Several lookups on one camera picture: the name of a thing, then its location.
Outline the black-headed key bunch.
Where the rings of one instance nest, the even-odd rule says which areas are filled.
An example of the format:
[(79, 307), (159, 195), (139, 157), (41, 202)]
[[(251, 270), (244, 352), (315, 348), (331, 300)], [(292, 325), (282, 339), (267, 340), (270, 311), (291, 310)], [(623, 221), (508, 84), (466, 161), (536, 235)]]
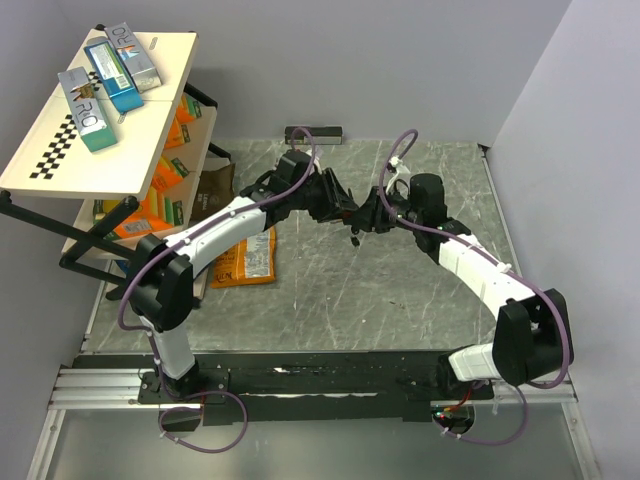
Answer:
[(360, 240), (358, 238), (358, 235), (359, 235), (359, 230), (357, 228), (355, 228), (355, 227), (352, 227), (351, 228), (350, 241), (351, 241), (351, 244), (354, 247), (359, 247), (360, 246)]

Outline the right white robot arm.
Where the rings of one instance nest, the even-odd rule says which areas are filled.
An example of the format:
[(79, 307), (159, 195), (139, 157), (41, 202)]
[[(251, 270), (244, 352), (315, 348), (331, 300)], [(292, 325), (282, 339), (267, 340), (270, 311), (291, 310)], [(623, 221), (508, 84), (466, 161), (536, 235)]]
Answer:
[(437, 373), (438, 390), (459, 398), (472, 382), (502, 380), (538, 389), (560, 385), (574, 359), (567, 306), (555, 289), (542, 291), (483, 247), (462, 222), (449, 216), (442, 179), (418, 174), (407, 190), (380, 180), (369, 197), (374, 230), (394, 227), (413, 233), (418, 248), (456, 276), (490, 311), (496, 325), (491, 342), (447, 353)]

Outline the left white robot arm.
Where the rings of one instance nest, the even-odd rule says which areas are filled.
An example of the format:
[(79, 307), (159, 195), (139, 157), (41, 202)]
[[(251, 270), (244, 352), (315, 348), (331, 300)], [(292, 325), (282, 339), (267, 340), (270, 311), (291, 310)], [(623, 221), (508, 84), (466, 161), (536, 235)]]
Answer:
[(231, 247), (293, 211), (305, 211), (324, 223), (346, 220), (357, 208), (331, 169), (321, 170), (312, 154), (290, 149), (222, 210), (163, 240), (144, 237), (136, 248), (122, 303), (139, 316), (150, 339), (162, 390), (184, 402), (200, 387), (184, 323), (193, 308), (194, 280), (202, 271)]

